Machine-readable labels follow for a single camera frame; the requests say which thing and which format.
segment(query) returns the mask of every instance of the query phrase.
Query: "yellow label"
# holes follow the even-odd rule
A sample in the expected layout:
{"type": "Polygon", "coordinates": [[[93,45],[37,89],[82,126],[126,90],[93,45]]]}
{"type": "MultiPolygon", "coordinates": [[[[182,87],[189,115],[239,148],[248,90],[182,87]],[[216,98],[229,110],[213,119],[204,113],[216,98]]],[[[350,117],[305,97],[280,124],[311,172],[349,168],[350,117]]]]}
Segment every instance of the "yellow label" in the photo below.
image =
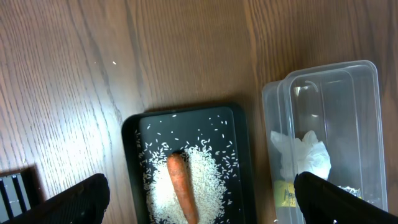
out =
{"type": "Polygon", "coordinates": [[[274,197],[276,207],[296,207],[296,196],[293,183],[282,180],[274,182],[274,197]]]}

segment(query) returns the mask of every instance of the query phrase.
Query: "brown wooden surface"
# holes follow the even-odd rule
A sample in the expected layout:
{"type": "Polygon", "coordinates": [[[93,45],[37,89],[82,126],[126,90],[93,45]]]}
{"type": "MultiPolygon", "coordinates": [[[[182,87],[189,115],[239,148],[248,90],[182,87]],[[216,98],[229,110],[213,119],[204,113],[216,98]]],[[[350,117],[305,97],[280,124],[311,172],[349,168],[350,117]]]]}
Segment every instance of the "brown wooden surface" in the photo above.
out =
{"type": "Polygon", "coordinates": [[[45,198],[102,172],[104,223],[135,223],[123,121],[235,101],[248,117],[259,223],[273,223],[262,87],[359,59],[379,70],[398,215],[397,1],[0,0],[0,171],[35,166],[45,198]]]}

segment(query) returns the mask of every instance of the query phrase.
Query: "clear plastic container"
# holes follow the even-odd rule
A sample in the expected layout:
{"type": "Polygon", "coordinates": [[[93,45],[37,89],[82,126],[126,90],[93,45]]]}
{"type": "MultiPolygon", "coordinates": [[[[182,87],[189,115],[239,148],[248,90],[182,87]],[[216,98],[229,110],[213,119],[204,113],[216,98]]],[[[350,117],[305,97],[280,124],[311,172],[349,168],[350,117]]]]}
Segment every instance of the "clear plastic container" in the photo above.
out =
{"type": "Polygon", "coordinates": [[[360,189],[363,200],[387,211],[379,85],[372,62],[295,71],[267,84],[262,96],[279,224],[304,223],[292,184],[297,173],[293,140],[302,139],[310,130],[329,153],[328,181],[360,189]],[[289,137],[285,146],[291,154],[281,156],[271,143],[271,131],[289,137]],[[285,169],[284,179],[280,169],[289,163],[293,166],[285,169]]]}

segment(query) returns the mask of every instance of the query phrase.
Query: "plastic container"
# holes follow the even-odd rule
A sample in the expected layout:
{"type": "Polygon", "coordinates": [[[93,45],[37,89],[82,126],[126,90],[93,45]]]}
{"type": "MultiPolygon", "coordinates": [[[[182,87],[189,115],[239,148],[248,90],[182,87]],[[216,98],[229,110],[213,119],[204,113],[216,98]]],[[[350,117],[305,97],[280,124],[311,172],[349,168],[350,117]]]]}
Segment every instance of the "plastic container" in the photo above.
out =
{"type": "Polygon", "coordinates": [[[295,204],[294,138],[313,130],[330,155],[328,181],[360,189],[362,199],[387,211],[386,177],[377,70],[356,61],[308,68],[267,84],[262,96],[278,223],[304,223],[295,204]],[[270,140],[277,131],[291,140],[282,158],[270,140]],[[283,164],[293,164],[280,174],[283,164]]]}

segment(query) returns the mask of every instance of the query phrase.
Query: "pile of rice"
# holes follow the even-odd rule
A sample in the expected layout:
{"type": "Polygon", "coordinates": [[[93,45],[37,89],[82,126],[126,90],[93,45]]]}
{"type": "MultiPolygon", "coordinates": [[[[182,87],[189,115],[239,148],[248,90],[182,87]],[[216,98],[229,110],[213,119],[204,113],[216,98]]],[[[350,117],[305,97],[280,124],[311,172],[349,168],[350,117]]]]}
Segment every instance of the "pile of rice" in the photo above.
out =
{"type": "MultiPolygon", "coordinates": [[[[189,147],[182,157],[191,178],[199,223],[214,223],[224,215],[223,194],[227,191],[223,176],[218,172],[215,159],[206,146],[189,147]]],[[[166,156],[161,153],[155,161],[152,182],[144,175],[144,188],[147,190],[147,205],[151,223],[188,223],[184,217],[167,170],[166,156]]]]}

